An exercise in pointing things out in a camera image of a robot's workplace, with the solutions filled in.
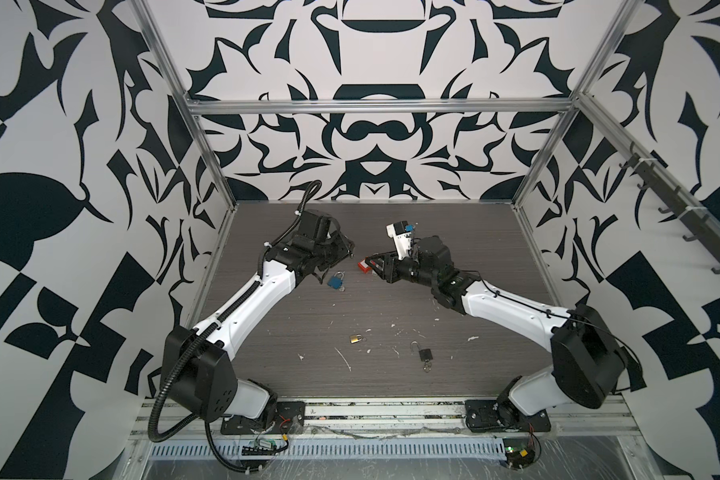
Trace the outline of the red padlock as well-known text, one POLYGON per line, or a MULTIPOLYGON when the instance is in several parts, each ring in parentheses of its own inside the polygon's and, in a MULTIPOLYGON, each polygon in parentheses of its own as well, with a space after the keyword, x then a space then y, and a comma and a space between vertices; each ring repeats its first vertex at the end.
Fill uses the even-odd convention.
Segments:
POLYGON ((358 267, 364 272, 364 273, 370 273, 372 271, 372 267, 365 261, 361 260, 358 263, 358 267))

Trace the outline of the blue padlock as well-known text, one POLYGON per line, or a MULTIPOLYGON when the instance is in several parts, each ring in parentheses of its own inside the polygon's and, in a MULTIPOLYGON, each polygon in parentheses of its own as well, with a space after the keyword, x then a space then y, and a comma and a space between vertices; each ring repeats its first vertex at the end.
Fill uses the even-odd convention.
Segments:
POLYGON ((345 273, 342 271, 335 272, 331 278, 328 280, 327 285, 334 290, 337 291, 344 291, 345 285, 344 285, 344 277, 345 273))

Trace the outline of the black padlock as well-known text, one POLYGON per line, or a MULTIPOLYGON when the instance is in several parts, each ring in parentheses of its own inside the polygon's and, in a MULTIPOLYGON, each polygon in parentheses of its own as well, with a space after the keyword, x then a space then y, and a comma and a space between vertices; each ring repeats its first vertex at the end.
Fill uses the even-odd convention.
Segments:
POLYGON ((412 341, 410 344, 411 352, 418 356, 422 363, 422 369, 425 373, 432 370, 433 354, 429 348, 422 348, 418 341, 412 341))

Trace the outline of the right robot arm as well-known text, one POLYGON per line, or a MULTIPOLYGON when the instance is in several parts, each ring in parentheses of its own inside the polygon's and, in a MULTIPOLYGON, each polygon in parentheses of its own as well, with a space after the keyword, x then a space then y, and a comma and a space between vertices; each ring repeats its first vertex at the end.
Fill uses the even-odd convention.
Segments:
POLYGON ((550 306, 502 290, 478 271, 456 267, 437 236, 397 240, 393 251, 371 255, 365 263, 388 283, 422 285, 441 306, 493 322, 550 353, 550 366, 519 378, 503 393, 501 403, 514 413, 530 417, 569 403, 597 409, 620 392, 623 375, 630 391, 645 385, 637 355, 596 309, 550 306))

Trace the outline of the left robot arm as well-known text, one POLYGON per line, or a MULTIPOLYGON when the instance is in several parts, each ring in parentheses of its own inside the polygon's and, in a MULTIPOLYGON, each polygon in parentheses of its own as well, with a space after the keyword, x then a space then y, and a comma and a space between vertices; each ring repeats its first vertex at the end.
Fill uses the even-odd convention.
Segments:
POLYGON ((160 443, 190 423, 211 424, 223 416, 269 427, 276 395, 237 377, 233 360, 269 311, 303 280, 323 281, 353 254, 354 244, 332 216, 308 209, 322 186, 308 184, 289 227, 265 243, 252 277, 221 307, 191 328, 175 327, 165 339, 160 389, 148 418, 147 435, 160 443))

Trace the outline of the left circuit board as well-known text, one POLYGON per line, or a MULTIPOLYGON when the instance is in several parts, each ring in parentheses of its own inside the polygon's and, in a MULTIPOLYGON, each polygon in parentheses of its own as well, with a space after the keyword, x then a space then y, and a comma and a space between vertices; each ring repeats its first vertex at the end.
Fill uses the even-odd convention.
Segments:
POLYGON ((285 452, 290 446, 287 436, 282 438, 280 444, 274 440, 255 439, 250 445, 242 446, 240 454, 242 456, 275 456, 285 452))

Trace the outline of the circuit board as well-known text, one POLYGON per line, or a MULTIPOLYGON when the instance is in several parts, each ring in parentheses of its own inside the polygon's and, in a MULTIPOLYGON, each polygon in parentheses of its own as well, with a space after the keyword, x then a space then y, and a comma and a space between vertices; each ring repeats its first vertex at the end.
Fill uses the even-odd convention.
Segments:
POLYGON ((255 439, 250 445, 242 446, 240 454, 242 456, 275 456, 285 452, 290 446, 287 436, 282 438, 280 444, 274 440, 255 439))
POLYGON ((500 464, 514 471, 525 470, 533 465, 539 458, 537 451, 526 444, 506 445, 504 447, 505 459, 500 464))

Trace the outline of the right circuit board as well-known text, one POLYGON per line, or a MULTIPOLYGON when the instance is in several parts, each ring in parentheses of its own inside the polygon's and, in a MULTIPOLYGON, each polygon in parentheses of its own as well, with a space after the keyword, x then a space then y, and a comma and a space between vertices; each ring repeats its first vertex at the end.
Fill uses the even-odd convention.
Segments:
POLYGON ((504 447, 505 459, 500 464, 514 471, 525 470, 533 465, 539 458, 537 451, 526 444, 506 445, 504 447))

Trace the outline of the aluminium front rail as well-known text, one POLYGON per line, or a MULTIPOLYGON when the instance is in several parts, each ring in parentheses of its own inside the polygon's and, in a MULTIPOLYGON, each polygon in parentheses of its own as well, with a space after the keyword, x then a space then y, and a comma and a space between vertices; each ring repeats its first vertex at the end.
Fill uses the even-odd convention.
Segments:
MULTIPOLYGON (((386 438, 469 436, 465 425, 467 397, 303 398, 303 424, 281 425, 288 433, 315 437, 386 438)), ((598 410, 576 404, 549 407, 552 430, 540 438, 568 436, 641 436, 625 400, 612 396, 598 410)))

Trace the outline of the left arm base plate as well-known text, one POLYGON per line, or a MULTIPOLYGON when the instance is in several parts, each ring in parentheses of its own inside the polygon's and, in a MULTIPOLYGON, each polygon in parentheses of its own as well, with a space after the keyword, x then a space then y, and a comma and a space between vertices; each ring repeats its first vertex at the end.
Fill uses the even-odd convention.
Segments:
POLYGON ((281 425, 302 425, 305 413, 304 401, 278 401, 267 406, 256 419, 239 415, 225 416, 221 424, 221 434, 227 436, 276 434, 280 431, 281 425))

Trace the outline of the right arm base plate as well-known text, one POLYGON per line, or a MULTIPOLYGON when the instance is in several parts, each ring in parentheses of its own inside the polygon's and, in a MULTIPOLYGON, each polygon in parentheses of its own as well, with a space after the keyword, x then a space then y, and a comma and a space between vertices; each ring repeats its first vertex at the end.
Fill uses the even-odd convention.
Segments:
POLYGON ((511 402, 466 400, 465 425, 472 433, 548 433, 552 425, 545 410, 528 416, 511 402))

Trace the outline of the wall hook rack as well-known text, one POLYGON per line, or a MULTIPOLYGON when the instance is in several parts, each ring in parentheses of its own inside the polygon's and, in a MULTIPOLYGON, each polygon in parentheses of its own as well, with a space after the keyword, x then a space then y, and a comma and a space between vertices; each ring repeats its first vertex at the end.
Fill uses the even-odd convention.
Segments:
POLYGON ((679 220, 687 234, 686 242, 698 242, 718 262, 711 269, 720 275, 720 221, 691 194, 658 159, 641 151, 634 141, 629 143, 629 159, 620 166, 631 169, 640 178, 640 191, 651 191, 662 202, 658 211, 679 220))

